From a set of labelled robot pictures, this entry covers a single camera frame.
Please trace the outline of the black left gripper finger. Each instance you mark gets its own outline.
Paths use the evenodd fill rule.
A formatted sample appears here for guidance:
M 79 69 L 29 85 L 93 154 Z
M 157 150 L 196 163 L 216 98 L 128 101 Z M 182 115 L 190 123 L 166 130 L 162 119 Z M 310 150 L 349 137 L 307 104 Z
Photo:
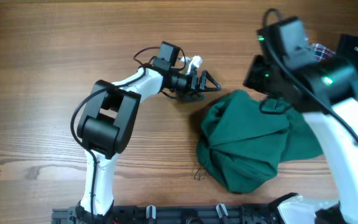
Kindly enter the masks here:
M 197 102 L 204 100 L 204 94 L 197 92 L 177 93 L 177 99 L 182 102 Z
M 208 87 L 207 82 L 212 83 L 213 87 Z M 200 78 L 200 91 L 201 92 L 212 92 L 220 91 L 221 85 L 209 74 L 207 70 L 203 70 Z

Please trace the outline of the green cloth bag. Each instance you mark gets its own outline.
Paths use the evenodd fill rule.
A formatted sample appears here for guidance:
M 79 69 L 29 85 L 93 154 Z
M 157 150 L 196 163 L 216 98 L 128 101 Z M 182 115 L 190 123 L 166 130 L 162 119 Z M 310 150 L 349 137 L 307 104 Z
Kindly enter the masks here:
M 253 192 L 282 162 L 322 155 L 319 142 L 289 103 L 253 100 L 236 90 L 214 102 L 200 124 L 198 162 L 226 190 Z

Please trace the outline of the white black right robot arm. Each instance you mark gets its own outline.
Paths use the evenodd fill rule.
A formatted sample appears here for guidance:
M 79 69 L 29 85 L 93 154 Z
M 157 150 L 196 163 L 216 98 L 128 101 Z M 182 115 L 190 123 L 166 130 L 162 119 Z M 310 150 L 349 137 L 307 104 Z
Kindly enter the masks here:
M 277 202 L 282 223 L 358 223 L 358 74 L 350 61 L 319 61 L 297 17 L 262 19 L 262 54 L 244 85 L 283 99 L 301 113 L 318 139 L 338 191 L 336 200 L 288 194 Z

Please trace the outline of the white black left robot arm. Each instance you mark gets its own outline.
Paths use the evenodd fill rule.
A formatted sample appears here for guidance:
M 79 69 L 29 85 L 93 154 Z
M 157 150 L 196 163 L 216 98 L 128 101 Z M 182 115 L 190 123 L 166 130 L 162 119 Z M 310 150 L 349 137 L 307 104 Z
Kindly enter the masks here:
M 116 163 L 131 139 L 143 101 L 163 93 L 194 102 L 203 100 L 204 93 L 221 90 L 208 71 L 198 71 L 203 63 L 199 55 L 187 57 L 182 48 L 168 42 L 157 50 L 148 62 L 139 62 L 132 76 L 119 82 L 96 81 L 73 112 L 70 131 L 87 161 L 85 193 L 76 206 L 80 220 L 102 223 L 112 216 Z

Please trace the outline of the plaid checkered shirt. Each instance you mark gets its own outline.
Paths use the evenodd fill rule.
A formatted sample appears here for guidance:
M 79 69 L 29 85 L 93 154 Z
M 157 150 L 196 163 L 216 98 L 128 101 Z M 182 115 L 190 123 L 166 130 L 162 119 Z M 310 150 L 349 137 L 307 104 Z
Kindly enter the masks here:
M 314 57 L 318 61 L 327 60 L 333 58 L 336 53 L 335 51 L 325 47 L 322 44 L 311 44 L 311 48 L 314 52 Z

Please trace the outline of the black aluminium mounting rail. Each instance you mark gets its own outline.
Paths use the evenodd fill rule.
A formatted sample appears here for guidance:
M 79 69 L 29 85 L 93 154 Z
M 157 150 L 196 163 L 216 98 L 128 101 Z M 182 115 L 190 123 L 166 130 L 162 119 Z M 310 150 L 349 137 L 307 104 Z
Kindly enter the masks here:
M 107 214 L 92 217 L 79 205 L 53 209 L 51 224 L 109 223 L 109 224 L 186 224 L 186 223 L 282 223 L 275 210 L 267 204 L 225 205 L 194 207 L 113 206 Z

